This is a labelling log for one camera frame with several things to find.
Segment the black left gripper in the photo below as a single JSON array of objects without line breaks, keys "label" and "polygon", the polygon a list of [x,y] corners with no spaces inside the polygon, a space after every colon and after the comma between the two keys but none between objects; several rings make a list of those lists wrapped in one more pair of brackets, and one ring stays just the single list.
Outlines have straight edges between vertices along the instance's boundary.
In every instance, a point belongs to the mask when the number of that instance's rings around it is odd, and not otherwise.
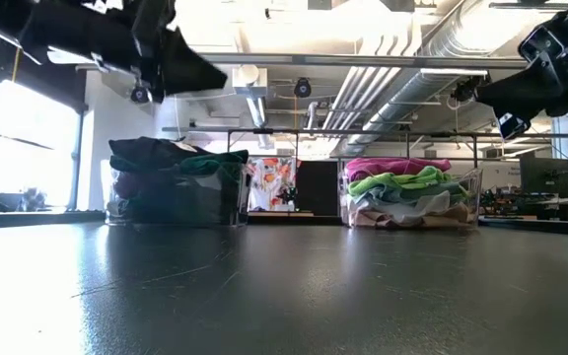
[{"label": "black left gripper", "polygon": [[166,96],[223,89],[228,76],[194,52],[180,30],[167,25],[171,0],[86,0],[93,12],[86,54],[98,67],[135,77],[152,101]]}]

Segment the black towel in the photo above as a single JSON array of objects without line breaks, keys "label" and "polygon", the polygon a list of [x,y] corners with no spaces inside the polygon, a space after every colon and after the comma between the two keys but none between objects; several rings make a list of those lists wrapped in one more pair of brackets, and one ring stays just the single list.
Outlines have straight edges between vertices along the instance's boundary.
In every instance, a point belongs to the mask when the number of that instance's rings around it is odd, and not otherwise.
[{"label": "black towel", "polygon": [[110,166],[120,172],[138,173],[171,168],[183,160],[207,155],[199,147],[168,139],[141,136],[136,139],[109,140]]}]

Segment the clear plastic bin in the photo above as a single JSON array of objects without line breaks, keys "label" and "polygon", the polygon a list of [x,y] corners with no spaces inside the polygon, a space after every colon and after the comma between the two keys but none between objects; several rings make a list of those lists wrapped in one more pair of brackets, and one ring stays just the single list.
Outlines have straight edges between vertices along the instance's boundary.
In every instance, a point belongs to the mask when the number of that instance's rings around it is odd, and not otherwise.
[{"label": "clear plastic bin", "polygon": [[[132,222],[123,212],[123,205],[130,199],[122,199],[117,196],[113,190],[113,183],[117,178],[117,175],[121,173],[113,169],[108,161],[102,162],[102,182],[103,182],[103,194],[104,194],[104,204],[106,212],[106,222],[110,225],[125,225],[125,224],[142,224]],[[187,176],[182,175],[174,170],[164,170],[149,173],[135,173],[135,174],[157,174],[162,176],[167,182],[162,191],[152,198],[147,199],[158,199],[158,198],[170,198],[170,197],[215,197],[211,195],[199,194],[196,190],[191,189],[186,184],[187,177],[201,177],[201,176]],[[227,177],[229,179],[238,180],[242,184],[242,190],[237,198],[224,198],[223,200],[235,201],[239,206],[239,214],[237,215],[236,222],[233,225],[216,225],[216,226],[235,226],[244,224],[248,218],[248,200],[249,200],[249,189],[250,189],[250,174],[248,174],[245,167],[243,167],[238,173],[233,176],[228,175],[223,170],[219,170],[214,175]],[[209,226],[188,226],[188,225],[177,225],[177,226],[187,226],[187,227],[211,227]]]},{"label": "clear plastic bin", "polygon": [[[352,197],[355,201],[363,197],[369,198],[373,202],[384,203],[404,203],[414,204],[419,197],[425,195],[437,195],[447,191],[451,195],[451,207],[463,204],[467,207],[471,214],[476,215],[475,222],[470,226],[474,226],[479,215],[479,193],[481,188],[482,170],[475,169],[461,177],[453,177],[450,182],[443,182],[423,189],[403,189],[388,191],[384,187],[374,187],[360,196],[351,196],[347,191],[350,182],[348,178],[342,184],[340,193],[340,215],[342,222],[347,225],[347,208],[345,207],[345,199],[347,196]],[[470,227],[446,227],[446,228],[470,228]]]}]

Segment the lime green towel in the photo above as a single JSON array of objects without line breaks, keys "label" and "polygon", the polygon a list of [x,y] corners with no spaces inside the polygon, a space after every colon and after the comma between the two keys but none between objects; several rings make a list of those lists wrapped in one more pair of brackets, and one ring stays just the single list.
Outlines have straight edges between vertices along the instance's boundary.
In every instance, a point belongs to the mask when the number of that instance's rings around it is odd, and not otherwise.
[{"label": "lime green towel", "polygon": [[403,189],[423,189],[443,182],[450,182],[453,177],[433,166],[425,166],[414,175],[382,173],[352,181],[347,186],[351,196],[360,196],[374,187],[384,187],[388,191]]}]

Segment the magenta pink towel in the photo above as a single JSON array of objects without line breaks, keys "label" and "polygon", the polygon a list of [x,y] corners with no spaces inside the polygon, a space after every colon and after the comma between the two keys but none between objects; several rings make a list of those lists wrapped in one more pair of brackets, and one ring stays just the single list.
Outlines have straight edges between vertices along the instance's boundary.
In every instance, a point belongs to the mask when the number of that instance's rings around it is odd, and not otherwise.
[{"label": "magenta pink towel", "polygon": [[392,173],[395,175],[416,175],[427,166],[431,166],[445,172],[452,167],[452,164],[447,159],[357,158],[347,163],[345,170],[349,180],[356,181],[384,173]]}]

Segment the black ceiling spotlight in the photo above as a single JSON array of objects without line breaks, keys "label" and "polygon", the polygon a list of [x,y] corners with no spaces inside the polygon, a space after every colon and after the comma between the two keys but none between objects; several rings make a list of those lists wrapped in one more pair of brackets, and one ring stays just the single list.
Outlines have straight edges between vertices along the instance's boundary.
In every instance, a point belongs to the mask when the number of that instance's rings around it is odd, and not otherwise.
[{"label": "black ceiling spotlight", "polygon": [[489,74],[469,76],[457,82],[455,89],[451,92],[451,97],[456,102],[467,102],[474,98],[477,87],[484,86],[491,82]]}]

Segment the dark computer monitor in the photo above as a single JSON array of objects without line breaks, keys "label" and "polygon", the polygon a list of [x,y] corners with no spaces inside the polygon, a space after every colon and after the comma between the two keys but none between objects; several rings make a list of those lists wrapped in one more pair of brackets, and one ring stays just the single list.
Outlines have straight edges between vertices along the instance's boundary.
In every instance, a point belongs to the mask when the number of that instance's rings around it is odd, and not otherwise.
[{"label": "dark computer monitor", "polygon": [[520,171],[523,192],[568,197],[568,160],[522,157]]}]

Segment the white ceiling unit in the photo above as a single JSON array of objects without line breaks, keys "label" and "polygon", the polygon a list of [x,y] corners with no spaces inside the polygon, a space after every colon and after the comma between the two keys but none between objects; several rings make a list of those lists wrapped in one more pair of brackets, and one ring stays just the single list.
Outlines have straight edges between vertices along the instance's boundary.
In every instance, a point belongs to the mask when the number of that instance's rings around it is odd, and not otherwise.
[{"label": "white ceiling unit", "polygon": [[237,95],[261,98],[268,92],[267,69],[245,64],[232,70],[232,87]]}]

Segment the cluttered workbench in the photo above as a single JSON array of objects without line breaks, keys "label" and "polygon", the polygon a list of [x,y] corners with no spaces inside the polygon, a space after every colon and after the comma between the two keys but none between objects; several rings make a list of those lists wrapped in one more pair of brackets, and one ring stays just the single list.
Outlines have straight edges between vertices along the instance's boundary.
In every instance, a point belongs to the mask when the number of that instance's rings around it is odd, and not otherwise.
[{"label": "cluttered workbench", "polygon": [[480,196],[479,214],[492,219],[568,221],[568,197],[486,190]]}]

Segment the beige towel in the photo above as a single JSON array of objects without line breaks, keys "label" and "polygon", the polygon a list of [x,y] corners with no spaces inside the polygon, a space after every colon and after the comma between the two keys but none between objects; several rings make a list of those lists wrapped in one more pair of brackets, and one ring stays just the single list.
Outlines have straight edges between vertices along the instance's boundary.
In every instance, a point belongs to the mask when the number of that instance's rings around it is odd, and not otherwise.
[{"label": "beige towel", "polygon": [[467,207],[459,204],[441,212],[415,214],[395,214],[374,209],[350,212],[347,217],[349,227],[376,229],[431,229],[446,227],[470,227],[476,220]]}]

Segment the white towel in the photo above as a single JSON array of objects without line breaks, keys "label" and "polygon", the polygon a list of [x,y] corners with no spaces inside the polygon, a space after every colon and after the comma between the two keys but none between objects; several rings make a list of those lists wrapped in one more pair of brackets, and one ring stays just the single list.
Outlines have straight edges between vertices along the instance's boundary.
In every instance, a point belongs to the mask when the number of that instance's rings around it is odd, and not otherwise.
[{"label": "white towel", "polygon": [[367,197],[363,197],[355,201],[352,197],[347,196],[345,199],[345,207],[347,208],[346,217],[350,212],[362,211],[364,209],[374,209],[380,212],[388,212],[395,214],[415,214],[424,212],[441,212],[451,207],[451,195],[444,191],[437,195],[425,195],[419,197],[414,204],[404,203],[384,203],[373,202]]}]

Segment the large bright window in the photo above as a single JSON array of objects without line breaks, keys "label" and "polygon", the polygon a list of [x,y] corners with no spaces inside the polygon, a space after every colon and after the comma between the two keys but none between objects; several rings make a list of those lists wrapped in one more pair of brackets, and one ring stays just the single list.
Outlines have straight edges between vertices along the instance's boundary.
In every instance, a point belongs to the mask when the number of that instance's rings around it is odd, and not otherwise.
[{"label": "large bright window", "polygon": [[32,188],[50,207],[72,205],[80,115],[11,81],[0,83],[0,194]]}]

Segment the black pipe railing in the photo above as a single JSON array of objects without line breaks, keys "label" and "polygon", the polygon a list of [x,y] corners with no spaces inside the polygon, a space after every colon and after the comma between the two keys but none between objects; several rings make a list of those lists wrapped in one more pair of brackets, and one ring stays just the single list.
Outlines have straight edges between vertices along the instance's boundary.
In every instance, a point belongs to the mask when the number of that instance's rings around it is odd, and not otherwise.
[{"label": "black pipe railing", "polygon": [[[480,161],[487,158],[481,154],[485,150],[499,149],[501,154],[495,159],[515,160],[518,157],[542,150],[550,149],[557,152],[562,159],[566,156],[556,146],[561,140],[568,140],[568,133],[522,133],[516,138],[505,140],[495,133],[482,132],[455,132],[455,131],[372,131],[372,130],[321,130],[321,129],[293,129],[293,128],[225,128],[225,127],[164,127],[164,132],[177,133],[203,133],[203,134],[225,134],[227,146],[232,146],[232,137],[235,134],[251,134],[258,137],[270,136],[293,136],[295,138],[294,150],[295,156],[302,160],[328,160],[336,159],[345,161],[362,157],[365,150],[374,141],[387,138],[393,143],[401,143],[403,145],[402,153],[405,158],[412,156],[411,152],[417,150],[420,145],[428,145],[435,143],[453,143],[458,147],[465,146],[472,152],[472,156],[468,159],[475,166]],[[337,148],[335,152],[321,153],[313,148],[310,153],[302,154],[300,152],[300,139],[306,137],[308,139],[338,139],[344,145],[343,148]]]}]

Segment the grey overhead rig beam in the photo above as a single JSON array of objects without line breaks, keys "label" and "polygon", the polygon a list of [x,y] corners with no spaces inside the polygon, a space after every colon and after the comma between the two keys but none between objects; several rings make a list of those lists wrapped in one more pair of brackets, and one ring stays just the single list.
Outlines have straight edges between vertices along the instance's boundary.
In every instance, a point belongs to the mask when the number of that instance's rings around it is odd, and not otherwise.
[{"label": "grey overhead rig beam", "polygon": [[357,66],[447,69],[524,69],[527,62],[516,58],[365,56],[335,54],[204,53],[216,64]]}]

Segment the black aluminium table frame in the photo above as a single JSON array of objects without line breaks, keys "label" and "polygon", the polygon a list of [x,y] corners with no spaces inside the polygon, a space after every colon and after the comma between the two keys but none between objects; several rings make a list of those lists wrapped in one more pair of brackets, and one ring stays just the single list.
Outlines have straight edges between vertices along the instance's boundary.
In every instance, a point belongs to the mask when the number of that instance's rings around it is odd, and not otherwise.
[{"label": "black aluminium table frame", "polygon": [[[104,222],[105,213],[101,211],[77,212],[3,212],[0,213],[0,228],[22,227],[49,224],[76,224]],[[281,213],[249,215],[250,225],[291,225],[291,226],[341,226],[339,217],[293,216]],[[483,218],[478,220],[480,227],[525,230],[568,235],[568,221],[521,220]]]}]

